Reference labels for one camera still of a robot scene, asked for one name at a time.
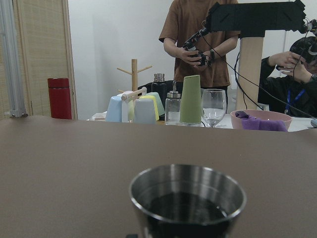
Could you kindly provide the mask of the red thermos bottle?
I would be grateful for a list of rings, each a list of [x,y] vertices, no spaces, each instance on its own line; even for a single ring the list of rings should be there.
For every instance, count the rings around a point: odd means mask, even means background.
[[[48,78],[51,117],[72,119],[68,78]]]

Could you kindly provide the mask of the yellow cup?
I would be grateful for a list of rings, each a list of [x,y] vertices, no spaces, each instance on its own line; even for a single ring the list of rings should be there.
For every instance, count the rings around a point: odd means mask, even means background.
[[[156,121],[159,119],[155,96],[141,96],[134,101],[133,106],[133,123],[155,124]]]

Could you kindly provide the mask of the pink bowl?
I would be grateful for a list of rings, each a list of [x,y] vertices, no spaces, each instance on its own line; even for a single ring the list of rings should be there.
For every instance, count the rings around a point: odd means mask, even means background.
[[[230,113],[234,129],[287,132],[292,122],[289,115],[260,110],[242,110]]]

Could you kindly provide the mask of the grey blue cup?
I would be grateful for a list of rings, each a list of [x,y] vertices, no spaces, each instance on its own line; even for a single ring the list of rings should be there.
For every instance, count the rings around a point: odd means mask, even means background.
[[[134,123],[155,124],[156,114],[152,99],[136,99],[134,107]]]

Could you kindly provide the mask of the standing person brown shirt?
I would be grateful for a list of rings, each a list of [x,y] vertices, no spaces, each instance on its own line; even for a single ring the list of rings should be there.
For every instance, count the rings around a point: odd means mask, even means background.
[[[203,28],[214,0],[174,0],[165,19],[159,40],[164,50],[175,58],[174,81],[182,92],[186,76],[199,75],[203,89],[227,90],[230,81],[226,54],[236,48],[238,31],[218,31],[200,37],[196,50],[189,51],[185,42]]]

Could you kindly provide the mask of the steel measuring jigger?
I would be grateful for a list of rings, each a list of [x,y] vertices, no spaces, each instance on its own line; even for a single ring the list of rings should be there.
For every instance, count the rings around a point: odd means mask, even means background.
[[[145,238],[227,238],[247,203],[232,177],[184,164],[140,172],[129,195]]]

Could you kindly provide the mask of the light blue cup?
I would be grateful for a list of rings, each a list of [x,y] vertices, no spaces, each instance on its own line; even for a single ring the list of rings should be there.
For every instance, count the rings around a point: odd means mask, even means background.
[[[122,121],[122,101],[120,96],[112,96],[107,113],[105,121],[107,122],[121,122]]]

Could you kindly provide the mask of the wine glass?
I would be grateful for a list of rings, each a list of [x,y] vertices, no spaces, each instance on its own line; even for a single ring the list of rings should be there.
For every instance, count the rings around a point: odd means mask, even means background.
[[[202,94],[202,117],[209,127],[215,127],[227,110],[226,93],[222,89],[204,89]]]

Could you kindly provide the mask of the mint green cup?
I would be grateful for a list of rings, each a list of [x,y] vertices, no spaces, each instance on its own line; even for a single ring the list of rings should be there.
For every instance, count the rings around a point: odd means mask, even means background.
[[[161,98],[159,96],[158,92],[149,92],[146,94],[146,96],[154,96],[156,98],[156,102],[157,102],[157,108],[158,108],[158,115],[162,116],[165,113],[165,109],[163,107]]]

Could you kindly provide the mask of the wooden mug tree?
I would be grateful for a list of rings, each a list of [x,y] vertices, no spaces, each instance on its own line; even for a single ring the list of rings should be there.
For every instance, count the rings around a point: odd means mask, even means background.
[[[117,67],[116,69],[119,71],[122,71],[124,73],[127,73],[129,75],[131,75],[131,87],[132,87],[132,91],[136,91],[138,89],[138,73],[150,69],[152,68],[152,65],[146,66],[145,68],[139,69],[138,68],[138,60],[137,59],[132,59],[131,60],[131,71],[126,71],[122,68]]]

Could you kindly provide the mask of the purple cloth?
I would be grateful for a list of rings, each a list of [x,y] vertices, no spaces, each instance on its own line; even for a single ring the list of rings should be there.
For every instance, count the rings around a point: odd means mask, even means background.
[[[248,130],[287,131],[286,124],[282,120],[263,120],[251,116],[244,111],[237,111],[236,118],[241,119],[242,128]]]

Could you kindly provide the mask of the black water bottle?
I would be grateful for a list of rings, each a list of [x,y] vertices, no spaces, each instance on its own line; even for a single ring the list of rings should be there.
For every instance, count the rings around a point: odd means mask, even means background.
[[[165,107],[165,101],[167,96],[167,86],[164,78],[164,73],[155,73],[154,81],[152,83],[152,92],[157,92],[161,99],[163,107]]]

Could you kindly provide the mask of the aluminium frame post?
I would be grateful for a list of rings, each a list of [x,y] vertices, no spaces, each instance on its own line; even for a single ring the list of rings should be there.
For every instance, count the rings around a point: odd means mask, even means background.
[[[14,118],[27,117],[19,64],[17,31],[11,0],[0,2],[0,39],[2,40],[9,115]]]

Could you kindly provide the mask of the seated person black jacket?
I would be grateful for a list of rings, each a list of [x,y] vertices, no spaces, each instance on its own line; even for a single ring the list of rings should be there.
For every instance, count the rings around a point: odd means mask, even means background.
[[[317,116],[316,37],[303,37],[287,52],[262,59],[258,102],[292,117]]]

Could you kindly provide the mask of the glass dispenser bottle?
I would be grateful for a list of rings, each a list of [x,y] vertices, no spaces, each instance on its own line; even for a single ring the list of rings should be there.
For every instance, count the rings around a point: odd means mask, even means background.
[[[167,93],[165,100],[165,125],[179,125],[181,94],[177,91],[176,81],[172,90]]]

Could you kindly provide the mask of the green tall cup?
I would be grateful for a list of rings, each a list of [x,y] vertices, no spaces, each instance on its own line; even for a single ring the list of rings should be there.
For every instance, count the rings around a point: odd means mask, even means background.
[[[185,76],[180,104],[180,122],[184,124],[201,123],[201,111],[200,76]]]

